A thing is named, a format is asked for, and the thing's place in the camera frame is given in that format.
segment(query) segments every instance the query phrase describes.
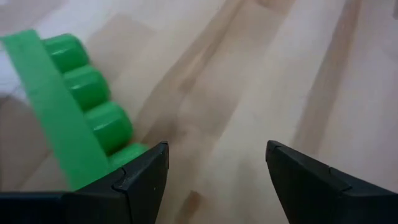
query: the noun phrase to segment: green toy block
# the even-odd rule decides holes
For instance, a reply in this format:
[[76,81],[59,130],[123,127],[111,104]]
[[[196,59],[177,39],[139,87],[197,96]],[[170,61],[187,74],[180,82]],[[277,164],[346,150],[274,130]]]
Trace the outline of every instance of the green toy block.
[[141,144],[126,146],[132,124],[109,100],[105,79],[90,65],[76,37],[41,40],[36,31],[26,30],[1,40],[72,189],[102,178],[147,150]]

